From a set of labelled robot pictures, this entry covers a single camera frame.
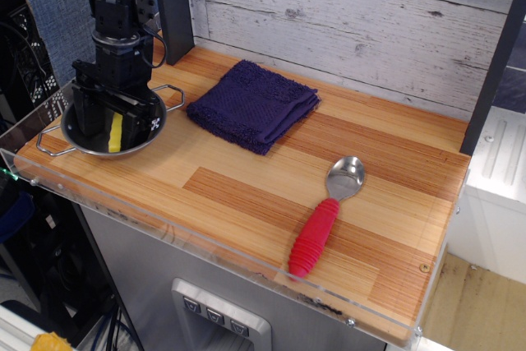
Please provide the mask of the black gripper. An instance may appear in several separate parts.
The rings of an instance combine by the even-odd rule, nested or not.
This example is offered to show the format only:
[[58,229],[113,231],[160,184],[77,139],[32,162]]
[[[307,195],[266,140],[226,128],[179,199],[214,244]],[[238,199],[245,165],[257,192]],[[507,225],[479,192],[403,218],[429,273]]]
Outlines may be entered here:
[[122,120],[121,150],[131,150],[149,141],[161,127],[161,105],[151,92],[154,40],[133,34],[116,39],[93,34],[95,60],[73,63],[76,76],[73,99],[76,119],[85,136],[94,136],[105,127],[101,100],[115,100]]

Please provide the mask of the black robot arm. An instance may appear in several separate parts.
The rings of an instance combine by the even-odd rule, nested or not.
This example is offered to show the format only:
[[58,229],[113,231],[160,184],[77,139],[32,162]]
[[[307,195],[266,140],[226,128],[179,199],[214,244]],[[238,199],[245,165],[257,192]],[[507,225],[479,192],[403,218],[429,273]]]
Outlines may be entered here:
[[159,128],[165,107],[148,86],[154,33],[147,21],[154,0],[89,0],[95,60],[72,66],[73,114],[80,143],[116,155],[145,144]]

